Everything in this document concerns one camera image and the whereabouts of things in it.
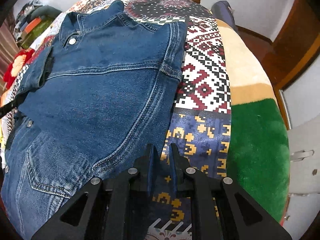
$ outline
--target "metal rivet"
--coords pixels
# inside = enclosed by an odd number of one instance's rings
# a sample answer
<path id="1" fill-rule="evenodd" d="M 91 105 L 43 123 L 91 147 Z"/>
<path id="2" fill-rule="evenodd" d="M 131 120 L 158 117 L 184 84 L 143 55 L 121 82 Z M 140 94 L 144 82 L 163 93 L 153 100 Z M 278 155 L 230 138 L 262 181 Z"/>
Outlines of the metal rivet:
<path id="1" fill-rule="evenodd" d="M 128 173 L 129 174 L 136 174 L 138 172 L 138 170 L 136 168 L 130 168 L 128 169 Z"/>
<path id="2" fill-rule="evenodd" d="M 69 44 L 70 45 L 73 45 L 73 44 L 75 44 L 76 43 L 76 39 L 75 38 L 71 38 L 70 40 L 69 40 Z"/>
<path id="3" fill-rule="evenodd" d="M 31 125 L 33 124 L 33 121 L 29 121 L 28 123 L 27 123 L 27 127 L 31 127 Z"/>
<path id="4" fill-rule="evenodd" d="M 231 184 L 233 182 L 233 180 L 231 178 L 229 178 L 229 177 L 225 177 L 225 178 L 223 178 L 223 182 L 225 184 Z"/>
<path id="5" fill-rule="evenodd" d="M 186 172 L 189 174 L 194 174 L 196 172 L 196 169 L 189 167 L 189 168 L 186 168 Z"/>
<path id="6" fill-rule="evenodd" d="M 90 180 L 90 182 L 91 182 L 91 184 L 93 184 L 93 185 L 97 185 L 97 184 L 100 183 L 100 179 L 97 178 L 97 177 L 95 177 L 95 178 L 92 178 L 92 179 Z"/>

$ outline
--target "green plush fabric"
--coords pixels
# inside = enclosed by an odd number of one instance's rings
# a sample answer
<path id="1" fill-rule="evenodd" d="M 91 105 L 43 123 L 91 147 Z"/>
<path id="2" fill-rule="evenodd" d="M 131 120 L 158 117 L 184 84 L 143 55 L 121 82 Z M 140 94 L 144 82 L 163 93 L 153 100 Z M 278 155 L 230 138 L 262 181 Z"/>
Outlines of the green plush fabric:
<path id="1" fill-rule="evenodd" d="M 273 99 L 231 107 L 227 176 L 236 181 L 277 221 L 289 188 L 287 130 Z"/>

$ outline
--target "brown floor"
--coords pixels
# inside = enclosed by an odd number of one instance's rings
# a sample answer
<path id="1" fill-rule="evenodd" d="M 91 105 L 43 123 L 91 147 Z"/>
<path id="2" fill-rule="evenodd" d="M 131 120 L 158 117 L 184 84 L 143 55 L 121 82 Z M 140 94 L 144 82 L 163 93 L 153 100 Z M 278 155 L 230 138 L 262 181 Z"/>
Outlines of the brown floor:
<path id="1" fill-rule="evenodd" d="M 281 58 L 275 54 L 270 43 L 248 33 L 239 31 L 239 34 L 248 49 L 261 63 L 271 84 L 274 86 L 280 82 L 286 73 L 281 71 L 283 69 L 280 67 Z"/>

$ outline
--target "denim jacket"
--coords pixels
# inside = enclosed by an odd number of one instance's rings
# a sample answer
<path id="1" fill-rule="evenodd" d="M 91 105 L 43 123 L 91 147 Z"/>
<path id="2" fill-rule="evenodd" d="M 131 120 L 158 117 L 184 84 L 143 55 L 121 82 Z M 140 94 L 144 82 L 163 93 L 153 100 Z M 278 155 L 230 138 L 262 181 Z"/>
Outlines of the denim jacket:
<path id="1" fill-rule="evenodd" d="M 187 28 L 123 9 L 69 13 L 23 76 L 1 196 L 24 239 L 93 176 L 130 168 L 147 143 L 163 148 Z"/>

